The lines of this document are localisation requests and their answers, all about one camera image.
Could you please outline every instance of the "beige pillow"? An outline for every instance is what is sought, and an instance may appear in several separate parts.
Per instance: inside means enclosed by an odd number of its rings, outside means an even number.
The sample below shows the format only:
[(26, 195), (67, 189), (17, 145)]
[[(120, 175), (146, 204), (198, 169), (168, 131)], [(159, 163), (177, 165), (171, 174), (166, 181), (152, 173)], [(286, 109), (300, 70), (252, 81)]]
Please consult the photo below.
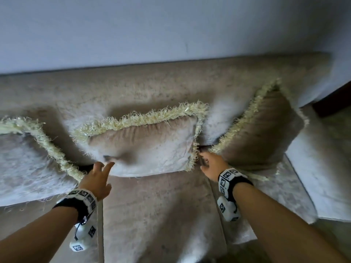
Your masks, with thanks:
[(138, 177), (190, 171), (198, 154), (207, 106), (184, 103), (173, 109), (107, 118), (74, 131), (74, 139), (94, 159), (115, 162), (110, 174)]
[(66, 193), (83, 176), (29, 119), (0, 121), (0, 150), (0, 206)]
[(256, 92), (248, 109), (210, 151), (242, 170), (275, 168), (308, 120), (292, 108), (280, 80)]

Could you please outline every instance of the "yellow fringe trim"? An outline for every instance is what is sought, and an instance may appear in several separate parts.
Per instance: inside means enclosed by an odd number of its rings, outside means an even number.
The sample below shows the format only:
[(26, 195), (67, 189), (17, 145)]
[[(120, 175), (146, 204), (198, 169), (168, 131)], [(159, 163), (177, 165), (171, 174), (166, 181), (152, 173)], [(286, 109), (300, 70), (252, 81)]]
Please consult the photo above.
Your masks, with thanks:
[(254, 115), (258, 112), (259, 106), (261, 105), (263, 99), (266, 97), (267, 93), (274, 90), (279, 89), (280, 92), (284, 95), (284, 97), (289, 101), (291, 108), (296, 111), (298, 116), (304, 121), (304, 126), (307, 126), (309, 123), (309, 119), (303, 114), (303, 112), (293, 105), (292, 98), (290, 92), (287, 88), (282, 86), (281, 79), (275, 79), (274, 81), (265, 84), (257, 90), (255, 97), (250, 101), (248, 108), (244, 111), (242, 117), (234, 123), (224, 134), (224, 136), (220, 137), (218, 144), (213, 145), (209, 151), (214, 153), (220, 153), (229, 142), (235, 137), (235, 135), (240, 132), (240, 130), (248, 123), (251, 122)]
[(29, 118), (4, 118), (0, 121), (0, 134), (31, 134), (37, 143), (46, 149), (49, 157), (54, 158), (57, 161), (61, 171), (67, 172), (69, 176), (72, 176), (80, 182), (84, 177), (84, 174), (78, 170), (77, 166), (69, 163), (66, 160), (64, 153), (51, 143), (50, 138), (45, 135), (41, 125), (42, 124), (38, 123), (38, 121), (32, 121)]
[(107, 130), (118, 131), (131, 126), (157, 124), (186, 115), (195, 115), (198, 119), (195, 129), (195, 141), (193, 142), (193, 151), (190, 156), (190, 160), (185, 169), (186, 171), (191, 171), (194, 169), (195, 161), (198, 158), (199, 144), (196, 142), (196, 138), (202, 130), (204, 119), (207, 115), (207, 107), (207, 104), (198, 101), (196, 103), (181, 103), (179, 107), (173, 107), (171, 109), (164, 108), (159, 111), (151, 110), (147, 114), (138, 114), (136, 112), (133, 112), (129, 115), (123, 116), (119, 120), (113, 117), (108, 117), (101, 121), (94, 121), (75, 129), (72, 132), (72, 138), (75, 142), (85, 143), (88, 141), (90, 136), (102, 134)]

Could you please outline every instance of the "floor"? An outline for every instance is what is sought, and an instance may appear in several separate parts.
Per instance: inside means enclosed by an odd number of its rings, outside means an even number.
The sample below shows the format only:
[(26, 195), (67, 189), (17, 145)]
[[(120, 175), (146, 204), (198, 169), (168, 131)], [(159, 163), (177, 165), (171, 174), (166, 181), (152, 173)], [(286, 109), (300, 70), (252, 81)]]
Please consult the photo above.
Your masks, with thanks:
[[(330, 135), (351, 160), (351, 106), (322, 119)], [(351, 260), (351, 223), (319, 219), (313, 224), (320, 233)], [(238, 245), (217, 263), (271, 262), (257, 240)]]

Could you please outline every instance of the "person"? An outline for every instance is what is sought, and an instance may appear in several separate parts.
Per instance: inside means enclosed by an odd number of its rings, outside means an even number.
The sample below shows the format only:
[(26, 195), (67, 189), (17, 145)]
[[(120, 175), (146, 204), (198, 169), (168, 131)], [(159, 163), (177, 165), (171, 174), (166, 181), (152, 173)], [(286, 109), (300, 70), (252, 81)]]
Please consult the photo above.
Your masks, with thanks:
[[(217, 182), (219, 175), (230, 168), (217, 154), (200, 155), (208, 163), (201, 170), (212, 181)], [(113, 164), (103, 168), (103, 163), (95, 163), (78, 188), (89, 190), (98, 201), (103, 200), (111, 191), (107, 178)], [(231, 193), (272, 262), (349, 262), (313, 227), (251, 184), (239, 182)], [(73, 207), (53, 208), (0, 241), (0, 262), (49, 262), (77, 223), (77, 217), (78, 211)]]

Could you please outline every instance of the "wall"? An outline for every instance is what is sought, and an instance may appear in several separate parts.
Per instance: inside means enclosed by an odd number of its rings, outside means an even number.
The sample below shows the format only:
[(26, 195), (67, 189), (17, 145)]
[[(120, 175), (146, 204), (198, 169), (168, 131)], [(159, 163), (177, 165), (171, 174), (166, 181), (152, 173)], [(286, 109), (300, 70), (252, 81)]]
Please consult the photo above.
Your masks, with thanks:
[(351, 0), (0, 0), (0, 74), (323, 50), (351, 80)]

